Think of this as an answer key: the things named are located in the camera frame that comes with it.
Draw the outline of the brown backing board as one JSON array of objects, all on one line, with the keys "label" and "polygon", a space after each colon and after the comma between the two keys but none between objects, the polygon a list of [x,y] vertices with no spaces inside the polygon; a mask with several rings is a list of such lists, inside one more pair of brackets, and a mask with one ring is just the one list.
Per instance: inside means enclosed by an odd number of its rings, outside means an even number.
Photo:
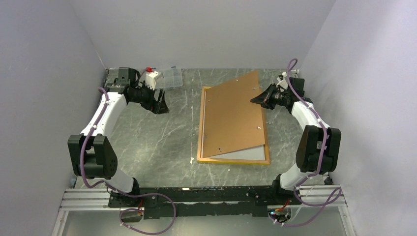
[{"label": "brown backing board", "polygon": [[260,93],[257,71],[207,90],[203,157],[263,146],[268,142],[263,108],[250,102]]}]

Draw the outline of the yellow wooden picture frame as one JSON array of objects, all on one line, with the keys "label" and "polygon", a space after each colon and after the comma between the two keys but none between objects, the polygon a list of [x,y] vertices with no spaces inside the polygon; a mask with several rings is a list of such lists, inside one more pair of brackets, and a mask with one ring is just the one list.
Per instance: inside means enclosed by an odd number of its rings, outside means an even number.
[{"label": "yellow wooden picture frame", "polygon": [[210,164],[243,164],[243,165],[269,165],[270,164],[270,154],[269,146],[266,142],[263,147],[259,148],[263,151],[265,155],[264,160],[247,160],[247,159],[227,159],[227,158],[204,158],[203,157],[203,135],[204,135],[204,118],[205,118],[205,98],[206,92],[211,87],[203,86],[201,92],[201,107],[200,107],[200,120],[199,120],[199,131],[198,131],[198,145],[197,145],[197,157],[196,161],[198,163],[210,163]]}]

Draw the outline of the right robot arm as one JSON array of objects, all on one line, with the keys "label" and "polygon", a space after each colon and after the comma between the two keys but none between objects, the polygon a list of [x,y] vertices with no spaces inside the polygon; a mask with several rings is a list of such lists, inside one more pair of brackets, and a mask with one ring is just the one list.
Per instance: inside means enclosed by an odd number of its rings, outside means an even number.
[{"label": "right robot arm", "polygon": [[276,106],[285,107],[303,131],[295,164],[279,176],[280,185],[270,191],[276,204],[289,198],[289,190],[297,190],[307,179],[333,172],[337,166],[341,131],[323,121],[312,100],[305,96],[304,82],[302,78],[290,77],[286,80],[286,87],[281,83],[271,84],[250,100],[269,110]]}]

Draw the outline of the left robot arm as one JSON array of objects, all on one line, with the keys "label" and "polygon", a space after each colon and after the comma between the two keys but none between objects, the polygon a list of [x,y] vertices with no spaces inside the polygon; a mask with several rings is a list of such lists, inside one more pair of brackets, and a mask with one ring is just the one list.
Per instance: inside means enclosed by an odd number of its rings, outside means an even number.
[{"label": "left robot arm", "polygon": [[105,86],[100,103],[92,119],[78,135],[67,141],[74,174],[82,178],[85,187],[100,184],[121,194],[121,200],[133,207],[140,202],[137,180],[118,167],[117,155],[107,137],[112,133],[122,111],[130,103],[137,103],[153,114],[167,114],[165,92],[157,89],[162,72],[148,67],[143,73],[130,67],[120,67],[118,75]]}]

